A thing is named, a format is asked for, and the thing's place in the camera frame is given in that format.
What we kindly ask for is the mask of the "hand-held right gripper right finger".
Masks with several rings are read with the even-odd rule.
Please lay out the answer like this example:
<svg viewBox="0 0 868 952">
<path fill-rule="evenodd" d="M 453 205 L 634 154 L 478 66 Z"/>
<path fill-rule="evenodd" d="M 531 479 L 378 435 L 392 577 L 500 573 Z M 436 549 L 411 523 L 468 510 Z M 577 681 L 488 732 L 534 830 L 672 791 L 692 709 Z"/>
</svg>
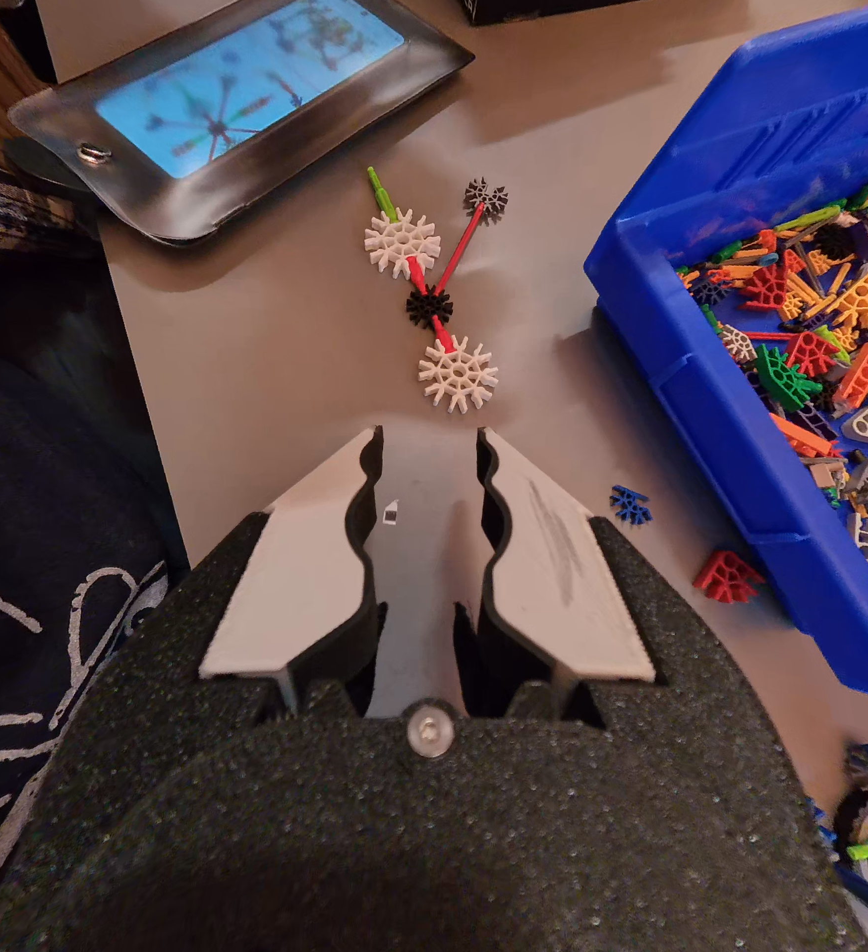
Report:
<svg viewBox="0 0 868 952">
<path fill-rule="evenodd" d="M 528 683 L 570 708 L 580 684 L 654 684 L 657 671 L 593 528 L 593 513 L 489 427 L 476 435 L 492 556 L 475 642 L 504 712 Z"/>
</svg>

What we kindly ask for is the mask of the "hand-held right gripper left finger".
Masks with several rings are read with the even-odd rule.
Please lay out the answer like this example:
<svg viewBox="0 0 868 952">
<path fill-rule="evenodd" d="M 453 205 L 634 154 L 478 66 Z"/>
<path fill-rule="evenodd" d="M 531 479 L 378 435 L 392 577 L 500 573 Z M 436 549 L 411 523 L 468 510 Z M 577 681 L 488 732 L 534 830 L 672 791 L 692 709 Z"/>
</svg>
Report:
<svg viewBox="0 0 868 952">
<path fill-rule="evenodd" d="M 365 542 L 377 520 L 382 452 L 382 427 L 369 427 L 264 509 L 202 680 L 274 680 L 292 712 L 316 681 L 336 680 L 366 713 L 382 622 Z"/>
</svg>

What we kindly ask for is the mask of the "white snowflake connector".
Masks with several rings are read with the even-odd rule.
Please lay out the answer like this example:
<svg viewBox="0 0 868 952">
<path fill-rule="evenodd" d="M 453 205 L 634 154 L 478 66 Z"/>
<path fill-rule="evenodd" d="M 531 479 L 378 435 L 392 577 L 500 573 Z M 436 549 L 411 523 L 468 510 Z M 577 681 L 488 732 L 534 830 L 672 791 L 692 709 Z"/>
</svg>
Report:
<svg viewBox="0 0 868 952">
<path fill-rule="evenodd" d="M 424 385 L 423 395 L 434 407 L 443 403 L 449 413 L 481 410 L 499 384 L 492 354 L 482 345 L 471 351 L 467 337 L 460 341 L 450 336 L 449 344 L 451 350 L 435 340 L 418 362 L 417 380 Z"/>
<path fill-rule="evenodd" d="M 414 221 L 412 209 L 401 212 L 395 210 L 396 220 L 384 211 L 380 217 L 373 217 L 371 225 L 364 232 L 364 250 L 369 255 L 371 265 L 380 273 L 391 270 L 391 276 L 397 279 L 410 278 L 407 259 L 416 258 L 421 271 L 433 268 L 440 257 L 440 235 L 436 225 L 421 215 Z"/>
</svg>

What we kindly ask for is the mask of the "black snowflake connector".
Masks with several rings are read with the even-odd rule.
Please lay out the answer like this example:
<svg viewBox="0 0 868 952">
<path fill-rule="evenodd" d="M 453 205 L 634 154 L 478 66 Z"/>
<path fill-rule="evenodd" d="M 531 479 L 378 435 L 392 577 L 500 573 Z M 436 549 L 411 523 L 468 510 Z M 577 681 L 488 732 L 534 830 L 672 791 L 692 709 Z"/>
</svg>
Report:
<svg viewBox="0 0 868 952">
<path fill-rule="evenodd" d="M 446 291 L 436 292 L 427 290 L 420 292 L 414 289 L 406 300 L 406 312 L 410 321 L 419 327 L 433 329 L 433 319 L 436 317 L 440 324 L 445 326 L 452 314 L 454 305 Z"/>
</svg>

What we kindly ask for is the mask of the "long red rod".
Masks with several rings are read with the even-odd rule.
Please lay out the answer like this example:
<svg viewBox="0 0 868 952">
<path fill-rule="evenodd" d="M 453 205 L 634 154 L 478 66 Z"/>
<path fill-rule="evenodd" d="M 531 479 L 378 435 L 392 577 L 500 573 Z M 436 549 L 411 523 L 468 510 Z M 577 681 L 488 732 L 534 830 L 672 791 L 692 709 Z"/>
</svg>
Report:
<svg viewBox="0 0 868 952">
<path fill-rule="evenodd" d="M 457 269 L 458 265 L 460 264 L 464 256 L 464 253 L 468 245 L 473 239 L 473 236 L 482 218 L 484 209 L 485 209 L 485 202 L 481 201 L 476 205 L 473 216 L 471 217 L 471 220 L 469 224 L 467 225 L 463 233 L 463 236 L 461 237 L 459 243 L 457 244 L 457 247 L 452 253 L 450 259 L 448 260 L 447 265 L 443 269 L 440 280 L 435 287 L 436 294 L 440 294 L 441 292 L 444 292 L 446 290 L 446 287 L 448 282 L 450 281 L 450 278 L 453 276 L 455 270 Z"/>
</svg>

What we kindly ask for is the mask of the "pile of colourful construction pieces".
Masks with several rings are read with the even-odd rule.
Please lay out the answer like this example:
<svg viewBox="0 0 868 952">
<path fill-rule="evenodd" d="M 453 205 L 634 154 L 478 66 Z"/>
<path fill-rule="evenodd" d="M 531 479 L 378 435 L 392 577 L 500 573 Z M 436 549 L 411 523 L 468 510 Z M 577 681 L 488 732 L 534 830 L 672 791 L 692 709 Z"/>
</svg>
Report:
<svg viewBox="0 0 868 952">
<path fill-rule="evenodd" d="M 868 564 L 868 181 L 675 271 Z"/>
</svg>

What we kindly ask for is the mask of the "lime green rod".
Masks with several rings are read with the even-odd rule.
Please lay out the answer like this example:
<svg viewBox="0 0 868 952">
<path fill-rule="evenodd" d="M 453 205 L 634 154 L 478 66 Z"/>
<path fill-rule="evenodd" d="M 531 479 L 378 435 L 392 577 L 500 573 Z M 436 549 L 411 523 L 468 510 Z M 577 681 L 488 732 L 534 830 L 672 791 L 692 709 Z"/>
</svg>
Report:
<svg viewBox="0 0 868 952">
<path fill-rule="evenodd" d="M 401 220 L 401 214 L 393 204 L 387 190 L 380 183 L 380 178 L 372 166 L 368 166 L 366 173 L 371 184 L 373 194 L 380 211 L 387 217 L 389 222 Z"/>
</svg>

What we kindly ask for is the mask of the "dark grey snowflake connector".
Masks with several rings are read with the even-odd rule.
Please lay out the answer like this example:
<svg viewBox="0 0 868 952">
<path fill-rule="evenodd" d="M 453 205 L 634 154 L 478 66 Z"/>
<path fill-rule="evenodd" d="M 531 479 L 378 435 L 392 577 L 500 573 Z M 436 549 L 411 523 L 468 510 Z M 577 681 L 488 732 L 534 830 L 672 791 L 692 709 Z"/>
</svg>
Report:
<svg viewBox="0 0 868 952">
<path fill-rule="evenodd" d="M 473 219 L 479 209 L 479 222 L 485 226 L 499 223 L 508 203 L 506 187 L 489 187 L 483 177 L 469 181 L 464 191 L 463 207 L 467 216 Z"/>
</svg>

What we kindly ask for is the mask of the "blue plastic bin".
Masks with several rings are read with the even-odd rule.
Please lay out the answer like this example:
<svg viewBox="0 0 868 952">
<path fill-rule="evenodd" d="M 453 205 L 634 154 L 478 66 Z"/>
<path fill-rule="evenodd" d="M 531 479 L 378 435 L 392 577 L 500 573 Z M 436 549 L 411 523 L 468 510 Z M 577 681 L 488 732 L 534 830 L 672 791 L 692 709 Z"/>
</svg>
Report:
<svg viewBox="0 0 868 952">
<path fill-rule="evenodd" d="M 796 626 L 868 693 L 868 564 L 675 268 L 868 181 L 868 7 L 740 47 L 585 262 L 598 304 Z"/>
</svg>

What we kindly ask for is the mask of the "blue snowflake connector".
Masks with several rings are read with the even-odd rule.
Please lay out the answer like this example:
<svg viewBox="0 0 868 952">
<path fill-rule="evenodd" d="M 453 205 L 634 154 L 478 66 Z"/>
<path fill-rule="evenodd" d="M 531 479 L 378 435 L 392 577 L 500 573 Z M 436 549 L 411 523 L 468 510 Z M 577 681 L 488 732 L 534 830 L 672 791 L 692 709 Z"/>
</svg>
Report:
<svg viewBox="0 0 868 952">
<path fill-rule="evenodd" d="M 614 484 L 611 487 L 609 505 L 616 517 L 630 526 L 639 527 L 653 521 L 649 502 L 647 496 L 627 486 Z"/>
</svg>

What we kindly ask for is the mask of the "red fan-shaped connector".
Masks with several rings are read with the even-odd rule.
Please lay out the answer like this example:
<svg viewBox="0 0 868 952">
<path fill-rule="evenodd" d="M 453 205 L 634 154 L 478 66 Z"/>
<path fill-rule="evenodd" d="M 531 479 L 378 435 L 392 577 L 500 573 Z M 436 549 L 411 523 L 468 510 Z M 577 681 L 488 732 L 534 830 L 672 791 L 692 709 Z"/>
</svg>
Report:
<svg viewBox="0 0 868 952">
<path fill-rule="evenodd" d="M 721 603 L 747 603 L 758 594 L 766 579 L 736 553 L 717 549 L 712 552 L 693 580 L 693 587 Z"/>
</svg>

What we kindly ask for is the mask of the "person's dark printed t-shirt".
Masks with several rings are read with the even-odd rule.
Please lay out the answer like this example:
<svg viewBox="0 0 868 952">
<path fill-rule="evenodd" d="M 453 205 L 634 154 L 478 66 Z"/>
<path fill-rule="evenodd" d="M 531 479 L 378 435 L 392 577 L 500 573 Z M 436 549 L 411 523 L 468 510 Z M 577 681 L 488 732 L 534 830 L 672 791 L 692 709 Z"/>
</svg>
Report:
<svg viewBox="0 0 868 952">
<path fill-rule="evenodd" d="M 133 474 L 0 363 L 0 874 L 87 686 L 168 587 Z"/>
</svg>

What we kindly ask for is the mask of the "person's plaid shirt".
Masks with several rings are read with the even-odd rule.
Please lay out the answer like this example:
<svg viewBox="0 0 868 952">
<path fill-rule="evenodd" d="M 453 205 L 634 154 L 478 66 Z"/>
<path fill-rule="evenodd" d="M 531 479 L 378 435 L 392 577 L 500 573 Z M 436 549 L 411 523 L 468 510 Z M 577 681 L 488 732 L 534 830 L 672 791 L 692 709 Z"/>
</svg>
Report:
<svg viewBox="0 0 868 952">
<path fill-rule="evenodd" d="M 0 168 L 0 264 L 90 259 L 101 250 L 73 201 L 28 189 Z"/>
</svg>

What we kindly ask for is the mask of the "black desk clamp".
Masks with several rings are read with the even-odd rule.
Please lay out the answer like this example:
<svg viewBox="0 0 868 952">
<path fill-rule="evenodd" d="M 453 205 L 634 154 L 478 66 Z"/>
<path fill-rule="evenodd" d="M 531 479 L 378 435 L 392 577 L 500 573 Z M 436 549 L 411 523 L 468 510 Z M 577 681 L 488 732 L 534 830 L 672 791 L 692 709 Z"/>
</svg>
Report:
<svg viewBox="0 0 868 952">
<path fill-rule="evenodd" d="M 28 187 L 62 198 L 93 198 L 83 180 L 52 151 L 26 136 L 3 140 L 2 155 L 12 173 Z"/>
</svg>

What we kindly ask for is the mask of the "black cardboard box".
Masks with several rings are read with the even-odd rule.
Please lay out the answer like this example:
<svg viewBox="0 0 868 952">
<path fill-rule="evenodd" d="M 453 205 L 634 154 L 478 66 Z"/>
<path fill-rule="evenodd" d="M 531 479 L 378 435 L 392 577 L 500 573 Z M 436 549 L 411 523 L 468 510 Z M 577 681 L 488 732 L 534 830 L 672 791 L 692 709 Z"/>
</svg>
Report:
<svg viewBox="0 0 868 952">
<path fill-rule="evenodd" d="M 628 4 L 628 1 L 459 1 L 473 27 L 531 21 L 590 9 Z"/>
</svg>

